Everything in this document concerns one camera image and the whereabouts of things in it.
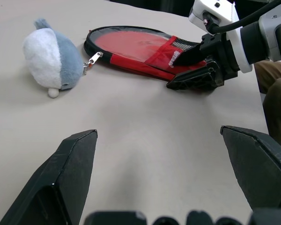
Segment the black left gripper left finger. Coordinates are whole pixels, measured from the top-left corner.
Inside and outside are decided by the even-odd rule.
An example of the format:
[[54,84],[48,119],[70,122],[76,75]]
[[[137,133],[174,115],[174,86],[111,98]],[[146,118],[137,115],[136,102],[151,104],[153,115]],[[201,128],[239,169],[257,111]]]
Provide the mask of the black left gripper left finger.
[[64,139],[32,174],[1,225],[77,225],[89,191],[97,131]]

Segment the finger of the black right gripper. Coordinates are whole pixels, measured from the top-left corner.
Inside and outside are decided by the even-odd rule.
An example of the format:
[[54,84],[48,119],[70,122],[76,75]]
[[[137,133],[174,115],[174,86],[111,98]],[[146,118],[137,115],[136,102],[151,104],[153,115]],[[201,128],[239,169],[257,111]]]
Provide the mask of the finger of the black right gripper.
[[195,45],[183,51],[175,60],[174,66],[205,66],[210,49],[203,45]]
[[214,90],[223,86],[223,76],[216,61],[193,71],[178,74],[166,84],[172,90]]

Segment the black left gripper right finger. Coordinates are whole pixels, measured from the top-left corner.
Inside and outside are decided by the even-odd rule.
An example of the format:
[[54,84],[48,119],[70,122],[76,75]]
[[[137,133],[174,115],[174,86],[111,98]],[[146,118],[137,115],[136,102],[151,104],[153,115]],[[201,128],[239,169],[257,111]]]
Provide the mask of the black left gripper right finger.
[[250,207],[281,208],[281,146],[269,135],[235,126],[220,130]]

